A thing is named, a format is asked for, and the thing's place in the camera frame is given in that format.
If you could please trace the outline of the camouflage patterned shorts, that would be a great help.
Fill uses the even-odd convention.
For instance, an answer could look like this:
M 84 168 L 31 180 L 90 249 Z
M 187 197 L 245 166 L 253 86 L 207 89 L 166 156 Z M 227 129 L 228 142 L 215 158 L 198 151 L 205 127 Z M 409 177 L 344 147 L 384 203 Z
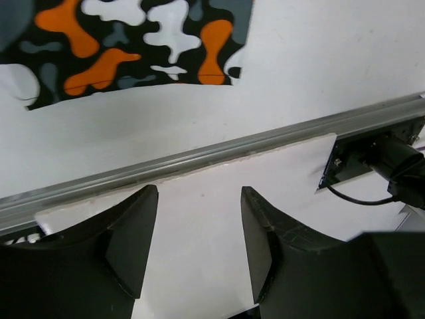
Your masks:
M 252 1 L 2 1 L 1 87 L 36 110 L 173 83 L 233 85 Z

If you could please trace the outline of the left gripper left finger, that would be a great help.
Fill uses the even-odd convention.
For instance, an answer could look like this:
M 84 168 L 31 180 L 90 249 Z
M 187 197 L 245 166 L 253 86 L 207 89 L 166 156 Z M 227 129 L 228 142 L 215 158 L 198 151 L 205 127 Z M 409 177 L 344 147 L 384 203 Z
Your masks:
M 47 235 L 1 237 L 2 318 L 130 318 L 141 296 L 159 192 L 147 185 L 117 205 Z

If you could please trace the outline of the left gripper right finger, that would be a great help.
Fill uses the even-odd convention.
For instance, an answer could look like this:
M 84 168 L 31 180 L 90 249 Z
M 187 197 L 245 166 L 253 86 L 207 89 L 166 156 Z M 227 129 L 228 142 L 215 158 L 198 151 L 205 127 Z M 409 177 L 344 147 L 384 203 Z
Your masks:
M 327 236 L 241 191 L 254 302 L 262 318 L 423 318 L 424 234 Z

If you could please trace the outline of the aluminium front rail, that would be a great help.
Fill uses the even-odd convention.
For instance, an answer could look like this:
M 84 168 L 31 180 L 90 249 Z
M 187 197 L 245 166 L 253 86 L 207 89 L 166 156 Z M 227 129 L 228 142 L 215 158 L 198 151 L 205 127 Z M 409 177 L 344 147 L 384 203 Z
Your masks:
M 4 197 L 1 199 L 1 235 L 34 227 L 35 214 L 39 211 L 114 189 L 180 175 L 324 134 L 335 133 L 342 138 L 423 115 L 424 99 L 418 94 L 405 96 Z

